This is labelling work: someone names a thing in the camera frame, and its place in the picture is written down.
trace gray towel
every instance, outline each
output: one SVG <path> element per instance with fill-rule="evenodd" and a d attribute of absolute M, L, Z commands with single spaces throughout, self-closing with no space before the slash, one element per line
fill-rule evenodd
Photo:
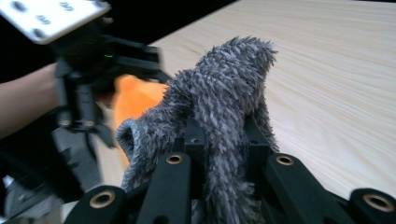
<path fill-rule="evenodd" d="M 254 185 L 245 179 L 240 136 L 250 115 L 278 152 L 264 99 L 275 54 L 270 41 L 235 37 L 210 50 L 195 68 L 180 71 L 158 105 L 117 129 L 116 139 L 130 162 L 121 188 L 130 191 L 150 179 L 161 155 L 184 137 L 193 114 L 211 148 L 203 199 L 191 205 L 192 223 L 263 223 L 260 204 L 251 197 Z"/>

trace forearm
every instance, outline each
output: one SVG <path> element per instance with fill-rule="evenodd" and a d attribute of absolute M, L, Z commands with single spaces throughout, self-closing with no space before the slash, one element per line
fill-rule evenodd
<path fill-rule="evenodd" d="M 58 105 L 55 64 L 0 84 L 0 138 L 43 116 Z"/>

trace table surface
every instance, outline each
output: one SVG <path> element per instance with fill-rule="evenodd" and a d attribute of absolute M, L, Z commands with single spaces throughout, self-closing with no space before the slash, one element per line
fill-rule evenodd
<path fill-rule="evenodd" d="M 396 197 L 395 21 L 392 3 L 240 0 L 152 46 L 175 76 L 235 36 L 271 40 L 264 96 L 280 152 L 344 198 L 356 188 Z M 105 183 L 119 185 L 123 167 L 107 154 Z"/>

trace orange object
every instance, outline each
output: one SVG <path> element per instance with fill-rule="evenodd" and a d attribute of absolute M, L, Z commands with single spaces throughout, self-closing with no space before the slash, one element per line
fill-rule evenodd
<path fill-rule="evenodd" d="M 116 79 L 115 87 L 113 121 L 114 130 L 117 130 L 126 119 L 138 119 L 147 109 L 157 105 L 163 99 L 168 85 L 125 75 Z M 129 162 L 123 151 L 121 158 L 126 168 Z"/>

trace metal ring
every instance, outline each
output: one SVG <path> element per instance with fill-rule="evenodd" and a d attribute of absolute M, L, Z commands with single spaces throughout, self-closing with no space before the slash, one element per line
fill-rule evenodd
<path fill-rule="evenodd" d="M 103 208 L 114 202 L 116 194 L 113 190 L 105 190 L 95 194 L 90 200 L 92 208 Z"/>
<path fill-rule="evenodd" d="M 276 157 L 276 161 L 282 165 L 293 165 L 294 164 L 294 160 L 287 156 L 278 156 L 278 157 Z"/>
<path fill-rule="evenodd" d="M 364 194 L 363 200 L 375 209 L 383 212 L 393 212 L 395 206 L 386 198 L 376 194 Z"/>
<path fill-rule="evenodd" d="M 183 161 L 183 157 L 180 155 L 171 155 L 166 158 L 169 164 L 179 164 Z"/>

